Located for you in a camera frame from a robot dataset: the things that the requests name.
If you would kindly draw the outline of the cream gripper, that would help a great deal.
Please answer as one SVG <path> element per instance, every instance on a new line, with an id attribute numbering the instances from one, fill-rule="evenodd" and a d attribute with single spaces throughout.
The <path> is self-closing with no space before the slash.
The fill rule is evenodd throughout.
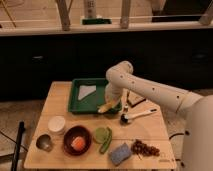
<path id="1" fill-rule="evenodd" d="M 120 90 L 111 88 L 105 90 L 105 102 L 112 106 L 116 106 L 120 102 L 121 96 L 122 92 Z"/>

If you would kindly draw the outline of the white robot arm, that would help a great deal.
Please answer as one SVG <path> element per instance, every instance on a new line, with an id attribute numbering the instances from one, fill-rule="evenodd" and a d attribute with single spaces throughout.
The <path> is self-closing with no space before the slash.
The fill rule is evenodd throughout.
<path id="1" fill-rule="evenodd" d="M 106 79 L 107 101 L 120 100 L 123 89 L 128 89 L 176 114 L 186 115 L 180 171 L 213 171 L 213 95 L 202 96 L 136 77 L 129 61 L 109 68 Z"/>

